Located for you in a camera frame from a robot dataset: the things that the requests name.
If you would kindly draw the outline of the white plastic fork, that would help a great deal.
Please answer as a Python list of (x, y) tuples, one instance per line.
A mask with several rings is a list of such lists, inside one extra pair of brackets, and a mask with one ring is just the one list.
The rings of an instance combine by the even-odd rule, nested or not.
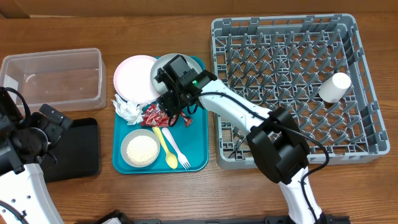
[(182, 165), (184, 169), (189, 169), (191, 168), (191, 165), (187, 159), (187, 157), (181, 152), (179, 149), (177, 143), (175, 142), (174, 137), (172, 136), (170, 130), (168, 128), (162, 128), (162, 134), (166, 137), (168, 142), (171, 144), (171, 146), (174, 148), (175, 152), (177, 153), (177, 159), (179, 163)]

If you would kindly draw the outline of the pink plate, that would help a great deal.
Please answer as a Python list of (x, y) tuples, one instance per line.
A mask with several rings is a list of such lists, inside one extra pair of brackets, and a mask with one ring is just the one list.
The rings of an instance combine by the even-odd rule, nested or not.
[(148, 55), (135, 55), (122, 61), (114, 72), (113, 84), (117, 94), (137, 104), (151, 103), (159, 94), (154, 90), (150, 71), (157, 59)]

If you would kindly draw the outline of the white tissue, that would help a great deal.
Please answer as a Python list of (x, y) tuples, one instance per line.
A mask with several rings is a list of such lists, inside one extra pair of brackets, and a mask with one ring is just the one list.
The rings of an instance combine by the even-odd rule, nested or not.
[(144, 108), (147, 103), (138, 104), (135, 101), (124, 101), (118, 94), (112, 100), (116, 114), (127, 121), (127, 125), (135, 125), (143, 122)]

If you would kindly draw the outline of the grey plate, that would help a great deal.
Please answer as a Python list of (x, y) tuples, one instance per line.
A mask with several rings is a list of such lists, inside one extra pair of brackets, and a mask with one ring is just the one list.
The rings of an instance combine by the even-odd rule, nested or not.
[[(163, 55), (156, 60), (155, 64), (151, 68), (150, 71), (151, 83), (155, 91), (159, 95), (166, 93), (168, 89), (164, 83), (159, 83), (158, 81), (155, 80), (157, 71), (159, 68), (162, 68), (164, 65), (166, 65), (166, 63), (172, 60), (175, 56), (177, 56), (177, 53)], [(187, 61), (188, 66), (190, 68), (194, 68), (197, 73), (200, 73), (205, 69), (205, 64), (199, 58), (194, 56), (187, 56), (184, 54), (182, 54), (182, 56)]]

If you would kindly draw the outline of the white cup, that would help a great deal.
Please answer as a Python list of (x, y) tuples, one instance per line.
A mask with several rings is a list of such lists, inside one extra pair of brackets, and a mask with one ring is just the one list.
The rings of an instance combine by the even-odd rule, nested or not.
[(338, 102), (351, 86), (350, 77), (342, 72), (335, 73), (320, 86), (320, 98), (327, 103)]

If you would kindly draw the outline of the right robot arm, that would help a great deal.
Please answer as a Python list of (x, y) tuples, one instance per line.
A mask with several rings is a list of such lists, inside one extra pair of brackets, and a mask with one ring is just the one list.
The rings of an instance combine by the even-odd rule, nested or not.
[(308, 181), (312, 174), (307, 158), (310, 137), (300, 132), (287, 109), (272, 111), (255, 105), (208, 70), (159, 68), (151, 81), (160, 95), (160, 108), (170, 118), (193, 105), (227, 119), (245, 135), (257, 168), (279, 185), (290, 222), (327, 223)]

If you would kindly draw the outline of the small red candy wrapper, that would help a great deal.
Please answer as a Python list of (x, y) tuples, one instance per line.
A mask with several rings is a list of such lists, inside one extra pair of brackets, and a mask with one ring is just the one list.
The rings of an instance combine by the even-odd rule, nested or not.
[(192, 124), (193, 120), (189, 116), (187, 116), (182, 110), (180, 111), (180, 115), (184, 120), (185, 127), (189, 127)]

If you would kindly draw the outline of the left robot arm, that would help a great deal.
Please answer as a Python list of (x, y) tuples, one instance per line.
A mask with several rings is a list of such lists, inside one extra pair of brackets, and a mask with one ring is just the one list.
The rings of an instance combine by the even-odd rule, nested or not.
[(1, 88), (1, 216), (6, 223), (62, 223), (40, 166), (72, 120), (48, 104), (32, 113), (21, 98), (24, 111)]

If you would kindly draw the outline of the yellow plastic spoon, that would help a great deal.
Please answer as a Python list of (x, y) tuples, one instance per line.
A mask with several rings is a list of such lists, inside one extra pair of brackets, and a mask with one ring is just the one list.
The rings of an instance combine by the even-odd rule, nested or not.
[(167, 144), (165, 142), (164, 136), (160, 130), (159, 127), (152, 127), (153, 132), (155, 135), (158, 137), (160, 145), (163, 147), (164, 152), (165, 152), (165, 161), (167, 165), (171, 169), (176, 169), (178, 167), (178, 160), (175, 154), (171, 153), (167, 147)]

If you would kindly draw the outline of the red snack wrapper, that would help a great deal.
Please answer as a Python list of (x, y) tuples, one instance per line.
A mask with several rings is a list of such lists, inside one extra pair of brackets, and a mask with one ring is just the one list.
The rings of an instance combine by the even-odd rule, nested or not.
[(141, 126), (168, 127), (169, 117), (162, 111), (157, 103), (152, 103), (142, 115)]

